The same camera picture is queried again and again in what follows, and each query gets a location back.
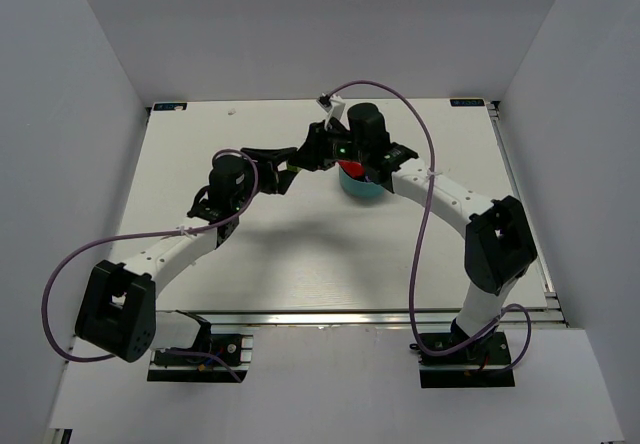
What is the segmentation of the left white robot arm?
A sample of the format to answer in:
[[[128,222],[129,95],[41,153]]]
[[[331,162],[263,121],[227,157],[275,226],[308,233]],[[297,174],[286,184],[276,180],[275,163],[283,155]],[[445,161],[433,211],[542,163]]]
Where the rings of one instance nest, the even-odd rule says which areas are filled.
[[[231,236],[257,193],[287,191],[297,174],[288,163],[295,152],[290,147],[216,153],[208,182],[196,192],[184,221],[134,256],[94,266],[76,335],[127,362],[149,349],[204,352],[209,324],[183,311],[158,312],[156,300],[188,266]]]

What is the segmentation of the red flower lego piece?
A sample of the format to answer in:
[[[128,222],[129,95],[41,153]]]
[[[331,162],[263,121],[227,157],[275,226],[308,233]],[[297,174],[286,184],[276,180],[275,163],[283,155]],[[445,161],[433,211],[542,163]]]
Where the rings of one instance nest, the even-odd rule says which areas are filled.
[[[340,161],[339,165],[341,169],[352,179],[362,179],[366,174],[364,167],[360,163]]]

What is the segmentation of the right corner label sticker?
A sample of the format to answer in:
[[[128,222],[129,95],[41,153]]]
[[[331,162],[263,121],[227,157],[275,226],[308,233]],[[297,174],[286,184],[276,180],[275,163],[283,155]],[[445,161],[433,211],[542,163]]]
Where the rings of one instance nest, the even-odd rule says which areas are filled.
[[[484,107],[483,99],[478,98],[451,98],[449,100],[452,107]]]

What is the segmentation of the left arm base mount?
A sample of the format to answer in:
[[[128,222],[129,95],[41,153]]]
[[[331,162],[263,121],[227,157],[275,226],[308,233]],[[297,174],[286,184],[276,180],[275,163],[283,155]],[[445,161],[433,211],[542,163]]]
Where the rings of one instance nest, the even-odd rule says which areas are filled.
[[[147,380],[241,383],[249,370],[253,344],[247,328],[214,324],[190,312],[160,312]]]

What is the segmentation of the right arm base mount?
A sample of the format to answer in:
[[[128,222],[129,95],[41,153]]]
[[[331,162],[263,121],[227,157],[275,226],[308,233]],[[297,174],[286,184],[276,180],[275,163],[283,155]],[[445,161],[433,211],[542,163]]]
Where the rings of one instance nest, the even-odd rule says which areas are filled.
[[[418,356],[423,389],[512,388],[515,386],[512,357],[504,332],[494,332],[454,354],[435,357],[416,343],[409,349]]]

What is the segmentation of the left corner label sticker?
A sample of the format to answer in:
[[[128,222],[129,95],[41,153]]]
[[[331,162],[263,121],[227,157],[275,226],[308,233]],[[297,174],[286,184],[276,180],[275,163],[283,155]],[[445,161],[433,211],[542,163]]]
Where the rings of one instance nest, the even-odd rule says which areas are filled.
[[[174,112],[184,111],[187,108],[186,102],[161,102],[155,103],[152,107],[153,112]]]

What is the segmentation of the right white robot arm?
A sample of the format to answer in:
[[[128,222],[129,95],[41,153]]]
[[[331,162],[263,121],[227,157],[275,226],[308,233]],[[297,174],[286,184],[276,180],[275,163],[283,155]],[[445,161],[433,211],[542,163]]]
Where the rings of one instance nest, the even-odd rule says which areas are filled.
[[[372,183],[421,205],[464,240],[464,270],[470,285],[452,324],[461,339],[487,334],[515,283],[537,258],[522,203],[508,195],[491,199],[435,171],[412,149],[390,139],[384,116],[372,103],[347,107],[337,97],[322,96],[325,118],[310,125],[289,163],[307,171],[337,163],[362,166]]]

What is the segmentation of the teal round divided container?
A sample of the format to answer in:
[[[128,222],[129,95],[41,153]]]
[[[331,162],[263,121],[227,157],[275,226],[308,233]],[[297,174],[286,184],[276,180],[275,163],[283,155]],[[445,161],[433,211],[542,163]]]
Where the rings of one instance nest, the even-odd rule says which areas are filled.
[[[365,181],[365,176],[367,176],[367,174],[365,174],[362,179],[352,179],[341,169],[339,165],[338,176],[341,189],[350,197],[363,200],[373,200],[382,197],[385,192],[382,186],[373,182],[367,183]]]

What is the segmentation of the corner label sticker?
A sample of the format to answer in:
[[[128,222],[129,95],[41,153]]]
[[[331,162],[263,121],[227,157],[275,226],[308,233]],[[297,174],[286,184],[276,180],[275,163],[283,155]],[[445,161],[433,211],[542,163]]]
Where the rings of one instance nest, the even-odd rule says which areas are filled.
[[[155,103],[152,107],[153,112],[174,112],[184,111],[187,108],[186,102],[161,102]]]
[[[452,107],[484,107],[483,99],[478,98],[451,98],[449,100]]]

